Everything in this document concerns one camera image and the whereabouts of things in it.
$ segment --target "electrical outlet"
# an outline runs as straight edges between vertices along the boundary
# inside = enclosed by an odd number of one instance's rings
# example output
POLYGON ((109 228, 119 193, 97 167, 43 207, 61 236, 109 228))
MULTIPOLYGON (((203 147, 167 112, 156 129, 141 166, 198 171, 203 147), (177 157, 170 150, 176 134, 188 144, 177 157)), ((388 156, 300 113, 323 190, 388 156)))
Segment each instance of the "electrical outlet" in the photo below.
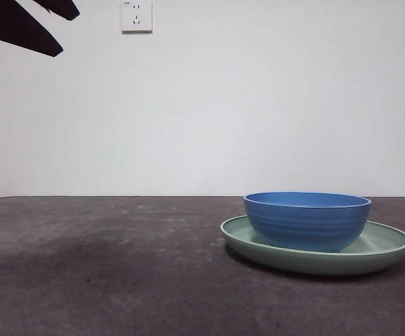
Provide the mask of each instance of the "electrical outlet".
POLYGON ((122 3, 122 32, 152 32, 152 1, 122 3))

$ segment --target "table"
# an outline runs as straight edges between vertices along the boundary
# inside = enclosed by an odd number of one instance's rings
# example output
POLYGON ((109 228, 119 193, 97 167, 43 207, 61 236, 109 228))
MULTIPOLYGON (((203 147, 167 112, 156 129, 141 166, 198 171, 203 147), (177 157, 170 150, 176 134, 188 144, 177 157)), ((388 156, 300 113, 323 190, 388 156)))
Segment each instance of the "table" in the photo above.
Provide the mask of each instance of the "table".
MULTIPOLYGON (((369 219, 405 230, 405 197, 369 219)), ((250 262, 240 197, 0 198, 0 335, 405 335, 405 259, 360 276, 250 262)))

